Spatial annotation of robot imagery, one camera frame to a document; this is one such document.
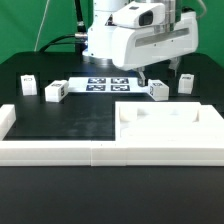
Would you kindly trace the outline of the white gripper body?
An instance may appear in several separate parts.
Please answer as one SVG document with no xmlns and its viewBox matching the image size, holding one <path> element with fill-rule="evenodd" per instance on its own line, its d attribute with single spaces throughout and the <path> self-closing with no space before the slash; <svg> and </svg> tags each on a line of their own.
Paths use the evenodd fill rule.
<svg viewBox="0 0 224 224">
<path fill-rule="evenodd" d="M 197 46 L 196 14 L 183 13 L 170 32 L 117 27 L 112 35 L 112 62 L 127 71 L 195 52 Z"/>
</svg>

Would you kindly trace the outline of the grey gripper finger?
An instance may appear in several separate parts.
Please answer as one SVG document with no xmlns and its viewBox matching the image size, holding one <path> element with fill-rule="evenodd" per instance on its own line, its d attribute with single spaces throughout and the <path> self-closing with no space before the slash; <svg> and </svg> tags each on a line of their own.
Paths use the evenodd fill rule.
<svg viewBox="0 0 224 224">
<path fill-rule="evenodd" d="M 171 58 L 168 68 L 170 70 L 176 71 L 178 69 L 179 65 L 180 65 L 180 62 L 181 62 L 181 57 L 180 56 Z"/>
<path fill-rule="evenodd" d="M 138 85 L 140 87 L 145 87 L 145 85 L 146 85 L 146 77 L 144 75 L 144 72 L 143 71 L 138 71 L 138 74 L 139 74 Z"/>
</svg>

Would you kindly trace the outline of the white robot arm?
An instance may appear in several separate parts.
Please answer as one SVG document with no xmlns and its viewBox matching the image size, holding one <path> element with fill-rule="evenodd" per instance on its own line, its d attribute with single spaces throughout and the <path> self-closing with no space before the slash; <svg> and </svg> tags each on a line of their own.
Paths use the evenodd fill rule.
<svg viewBox="0 0 224 224">
<path fill-rule="evenodd" d="M 196 51 L 198 24 L 182 0 L 93 0 L 93 23 L 76 36 L 85 40 L 86 62 L 134 70 L 143 86 L 146 66 L 168 60 L 176 70 Z"/>
</svg>

